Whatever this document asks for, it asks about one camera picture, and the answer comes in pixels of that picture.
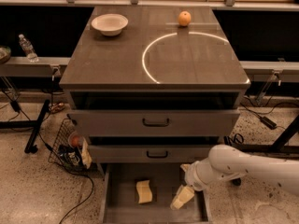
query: curved light line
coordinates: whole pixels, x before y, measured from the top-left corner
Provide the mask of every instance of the curved light line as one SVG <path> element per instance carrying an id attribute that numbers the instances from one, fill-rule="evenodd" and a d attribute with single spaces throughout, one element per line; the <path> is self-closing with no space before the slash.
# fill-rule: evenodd
<path id="1" fill-rule="evenodd" d="M 160 82 L 158 80 L 156 80 L 154 77 L 151 76 L 150 72 L 148 71 L 147 67 L 146 67 L 146 63 L 145 63 L 145 56 L 147 51 L 150 49 L 150 47 L 155 44 L 157 41 L 160 41 L 166 37 L 172 36 L 172 35 L 177 35 L 177 33 L 173 33 L 173 34 L 168 34 L 168 35 L 162 35 L 159 38 L 153 40 L 151 43 L 149 43 L 149 45 L 146 47 L 146 49 L 143 51 L 142 54 L 142 66 L 143 69 L 145 70 L 145 72 L 147 73 L 148 77 L 152 79 L 152 81 L 156 82 L 157 84 L 160 84 Z"/>
<path id="2" fill-rule="evenodd" d="M 177 35 L 178 33 L 173 33 L 173 34 L 168 34 L 168 35 L 162 35 L 160 37 L 158 37 L 157 39 L 153 40 L 152 42 L 149 43 L 149 45 L 145 48 L 145 50 L 143 51 L 142 53 L 142 67 L 144 69 L 144 71 L 147 73 L 148 77 L 154 81 L 155 83 L 157 84 L 160 84 L 161 82 L 156 80 L 151 74 L 150 72 L 148 71 L 147 67 L 146 67 L 146 64 L 145 64 L 145 57 L 146 57 L 146 53 L 147 51 L 150 49 L 150 47 L 155 44 L 156 42 L 164 39 L 164 38 L 167 38 L 169 36 L 173 36 L 173 35 Z M 219 40 L 222 40 L 224 42 L 229 42 L 227 39 L 225 38 L 222 38 L 220 36 L 217 36 L 217 35 L 212 35 L 212 34 L 206 34 L 206 33 L 199 33 L 199 32 L 189 32 L 189 34 L 196 34 L 196 35 L 205 35 L 205 36 L 209 36 L 209 37 L 213 37 L 213 38 L 217 38 Z"/>

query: white object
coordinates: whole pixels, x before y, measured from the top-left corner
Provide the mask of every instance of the white object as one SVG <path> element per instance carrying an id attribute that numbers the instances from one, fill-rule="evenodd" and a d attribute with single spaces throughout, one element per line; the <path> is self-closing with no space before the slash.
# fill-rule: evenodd
<path id="1" fill-rule="evenodd" d="M 250 175 L 299 195 L 299 161 L 250 155 L 234 147 L 217 145 L 210 149 L 208 158 L 190 165 L 183 164 L 181 168 L 185 171 L 186 187 L 196 191 L 206 189 L 215 181 L 229 181 Z"/>
<path id="2" fill-rule="evenodd" d="M 25 52 L 26 57 L 31 63 L 37 63 L 38 57 L 36 55 L 35 49 L 32 46 L 31 42 L 23 35 L 19 35 L 19 43 L 22 48 L 22 50 Z"/>
<path id="3" fill-rule="evenodd" d="M 175 198 L 170 204 L 170 208 L 173 210 L 178 210 L 185 203 L 194 197 L 194 189 L 189 186 L 180 186 Z"/>
<path id="4" fill-rule="evenodd" d="M 92 164 L 92 157 L 88 151 L 88 144 L 84 138 L 84 141 L 83 141 L 83 149 L 82 149 L 82 153 L 81 153 L 81 157 L 82 157 L 82 162 L 83 162 L 83 165 L 85 165 L 85 167 L 87 169 L 89 169 L 91 167 L 91 164 Z"/>
<path id="5" fill-rule="evenodd" d="M 127 24 L 128 20 L 120 14 L 106 14 L 96 17 L 92 21 L 92 27 L 106 36 L 120 34 Z"/>

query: closed drawer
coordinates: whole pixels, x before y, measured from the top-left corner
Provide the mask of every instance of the closed drawer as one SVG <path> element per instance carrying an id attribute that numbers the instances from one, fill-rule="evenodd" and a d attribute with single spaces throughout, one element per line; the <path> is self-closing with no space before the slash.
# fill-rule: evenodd
<path id="1" fill-rule="evenodd" d="M 85 111 L 69 114 L 86 136 L 225 136 L 239 117 L 234 110 Z"/>
<path id="2" fill-rule="evenodd" d="M 95 163 L 194 162 L 205 159 L 212 145 L 119 145 L 89 146 Z"/>

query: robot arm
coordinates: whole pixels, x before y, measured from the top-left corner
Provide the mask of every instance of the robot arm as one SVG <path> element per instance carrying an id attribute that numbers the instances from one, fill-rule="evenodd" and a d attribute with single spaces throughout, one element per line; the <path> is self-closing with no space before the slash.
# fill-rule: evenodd
<path id="1" fill-rule="evenodd" d="M 194 191 L 201 191 L 215 181 L 229 181 L 250 175 L 299 195 L 299 161 L 261 157 L 243 153 L 226 145 L 214 146 L 208 157 L 192 164 L 182 164 L 187 186 L 181 186 L 171 203 L 179 209 Z"/>

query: drawer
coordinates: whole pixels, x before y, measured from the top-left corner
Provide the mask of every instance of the drawer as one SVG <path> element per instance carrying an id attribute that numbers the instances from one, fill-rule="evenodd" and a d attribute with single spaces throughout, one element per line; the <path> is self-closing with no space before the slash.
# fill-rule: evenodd
<path id="1" fill-rule="evenodd" d="M 225 136 L 239 117 L 234 110 L 91 111 L 69 114 L 85 136 Z"/>
<path id="2" fill-rule="evenodd" d="M 146 179 L 152 202 L 139 204 L 135 184 Z M 184 173 L 177 163 L 110 164 L 105 177 L 100 223 L 211 223 L 206 192 L 196 192 L 195 197 L 179 210 L 170 208 L 183 182 Z"/>
<path id="3" fill-rule="evenodd" d="M 100 145 L 89 146 L 95 163 L 194 162 L 205 159 L 212 145 Z"/>

